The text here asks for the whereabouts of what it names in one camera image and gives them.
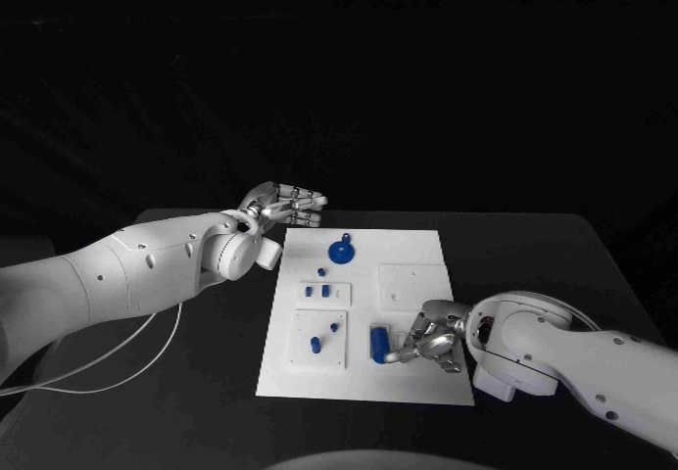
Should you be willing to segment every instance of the black background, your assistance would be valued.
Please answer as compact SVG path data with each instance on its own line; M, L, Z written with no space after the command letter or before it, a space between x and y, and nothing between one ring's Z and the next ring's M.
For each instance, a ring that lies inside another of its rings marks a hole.
M335 210L576 213L678 348L674 19L628 2L6 11L0 233L64 254L268 180Z

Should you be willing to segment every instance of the blue object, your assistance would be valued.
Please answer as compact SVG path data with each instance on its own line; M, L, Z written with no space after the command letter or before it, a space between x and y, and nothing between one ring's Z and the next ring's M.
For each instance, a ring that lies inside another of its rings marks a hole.
M351 235L344 234L343 241L335 242L330 247L330 258L338 264L347 264L354 259L354 245L351 245Z
M386 355L392 352L389 346L389 334L386 328L374 328L371 331L373 359L377 364L384 364Z
M311 338L311 348L314 349L314 354L321 353L321 340L317 336Z

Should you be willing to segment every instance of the black table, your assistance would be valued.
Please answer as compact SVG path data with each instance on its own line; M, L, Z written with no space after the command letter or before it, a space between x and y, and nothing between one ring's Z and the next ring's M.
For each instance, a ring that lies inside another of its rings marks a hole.
M152 210L138 222L203 212ZM663 344L579 216L325 211L322 226L438 230L458 300L540 292L583 310L604 329ZM285 233L279 225L269 237L283 243ZM239 282L187 302L165 356L122 387L83 396L31 392L0 443L0 467L259 469L307 454L380 448L498 468L627 468L631 462L674 468L671 454L589 415L563 386L553 397L517 392L511 403L474 389L474 407L257 397L276 282L278 269L255 266ZM161 350L175 312L164 312L129 347L58 386L105 387L132 375ZM67 337L44 377L106 353L145 320L112 321Z

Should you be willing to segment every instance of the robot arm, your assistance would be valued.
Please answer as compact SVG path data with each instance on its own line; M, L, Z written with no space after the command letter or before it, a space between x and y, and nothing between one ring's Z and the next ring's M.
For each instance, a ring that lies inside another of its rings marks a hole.
M511 401L516 389L555 395L562 381L592 414L678 452L678 352L625 333L599 331L571 305L529 292L504 293L474 307L429 301L423 310L413 330L422 331L425 318L438 324L436 331L415 336L387 362L422 355L457 372L441 359L464 337L478 361L477 388ZM571 331L575 316L598 331Z
M327 202L322 194L269 182L236 211L132 225L68 255L2 268L0 383L63 336L164 311L239 280L255 263L273 269L283 249L265 231L276 221L318 226L320 215L305 210Z

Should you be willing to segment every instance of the white cable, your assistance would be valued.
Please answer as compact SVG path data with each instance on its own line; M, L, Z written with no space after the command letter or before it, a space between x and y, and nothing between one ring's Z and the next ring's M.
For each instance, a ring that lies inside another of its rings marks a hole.
M167 347L168 345L171 344L171 340L172 340L172 337L174 337L174 333L177 331L177 325L180 324L180 318L181 318L181 308L182 308L182 304L180 304L180 311L178 311L178 314L177 314L177 323L174 325L174 330L172 330L172 334L169 336L169 341L164 347L164 350L161 351L161 354L164 353L164 351L167 350ZM76 375L79 372L83 372L86 369L89 369L90 367L93 367L97 363L100 363L113 353L116 353L129 343L131 341L136 338L136 336L142 333L142 330L148 327L149 323L152 322L154 318L156 317L156 313L152 315L152 317L149 318L149 320L146 320L146 323L141 326L139 330L135 332L135 334L128 338L128 340L125 340L123 343L120 343L120 345L110 351L107 352L99 359L96 359L93 362L90 362L89 364L86 364L83 367L79 367L76 370L73 370L71 372L60 375L58 377L56 377L54 379L50 379L50 380L45 380L43 382L38 382L37 384L34 385L28 385L28 386L24 386L24 387L11 387L8 389L0 389L0 397L5 397L8 395L14 395L14 394L19 394L22 392L28 392L30 390L54 390L54 391L60 391L60 392L71 392L71 391L63 391L61 389L50 389L45 387L45 385L50 385L51 383L54 382L58 382L60 380L66 379L67 377L71 377L73 375ZM156 359L161 357L161 354L156 356L156 358L154 359L154 361L151 362L151 364L145 367L145 369L142 369L142 372L154 365L154 362L156 362ZM120 382L119 384L116 384L113 387L118 387L119 385L123 385L125 382L128 382L129 380L132 380L142 372L139 372L135 376L132 376L126 381ZM73 391L71 393L94 393L94 392L99 392L99 391Z

